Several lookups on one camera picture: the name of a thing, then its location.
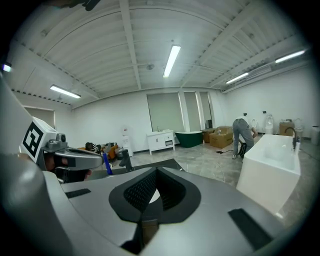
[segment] tiled floor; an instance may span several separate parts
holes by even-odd
[[[232,149],[231,144],[222,151]],[[308,212],[320,183],[320,147],[312,145],[309,140],[303,140],[300,149],[301,177],[291,196],[279,211],[283,216],[281,221],[286,227],[291,226]],[[131,164],[139,166],[174,158],[188,173],[216,179],[235,187],[239,180],[242,159],[240,157],[232,159],[232,152],[219,154],[216,151],[221,149],[207,143],[191,148],[176,146],[175,151],[164,149],[153,151],[152,155],[149,152],[134,154]],[[118,168],[118,164],[119,162],[113,163],[114,168]]]

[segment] sink vanity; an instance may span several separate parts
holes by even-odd
[[[277,214],[300,177],[298,152],[290,136],[265,134],[243,158],[236,188]]]
[[[170,148],[176,150],[173,130],[154,131],[147,134],[146,137],[148,139],[150,155],[152,155],[152,151],[156,150]]]

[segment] white bathtub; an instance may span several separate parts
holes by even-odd
[[[292,142],[290,136],[265,134],[244,155],[236,188],[273,214],[288,200],[300,177]]]

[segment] ceiling light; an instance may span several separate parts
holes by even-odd
[[[10,72],[11,71],[11,64],[10,63],[3,64],[2,69],[4,71]]]
[[[168,62],[166,63],[166,67],[165,67],[165,70],[164,70],[164,74],[163,74],[164,78],[168,78],[169,77],[170,72],[172,70],[172,67],[174,66],[174,63],[176,61],[176,58],[178,56],[178,53],[179,53],[180,49],[181,49],[181,46],[179,46],[179,45],[173,45],[172,46],[171,52],[170,52],[170,56],[169,56]]]
[[[295,52],[295,53],[289,54],[289,55],[284,56],[284,57],[282,57],[282,58],[276,59],[276,60],[275,60],[275,63],[283,62],[283,61],[286,61],[286,60],[288,60],[288,59],[297,57],[297,56],[299,56],[299,55],[304,54],[305,52],[306,52],[305,50],[297,51],[297,52]]]
[[[76,94],[76,93],[73,93],[73,92],[68,91],[68,90],[66,90],[66,89],[63,89],[63,88],[61,88],[61,87],[59,87],[59,86],[56,86],[56,85],[52,85],[52,86],[50,87],[50,89],[51,89],[51,90],[54,90],[54,91],[56,91],[56,92],[58,92],[58,93],[62,93],[62,94],[65,94],[65,95],[74,97],[74,98],[76,98],[76,99],[81,98],[81,95]]]
[[[226,84],[230,84],[230,83],[232,83],[233,81],[236,81],[236,80],[238,80],[238,79],[240,79],[240,78],[246,77],[247,75],[249,75],[249,73],[244,73],[244,74],[242,74],[242,75],[239,75],[239,76],[235,77],[234,79],[231,79],[231,80],[229,80],[228,82],[226,82]]]

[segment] jeans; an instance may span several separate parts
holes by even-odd
[[[247,153],[255,144],[254,138],[251,135],[250,126],[247,124],[245,120],[240,118],[234,120],[232,128],[234,134],[233,154],[238,155],[239,134],[242,135],[246,143],[245,153]]]

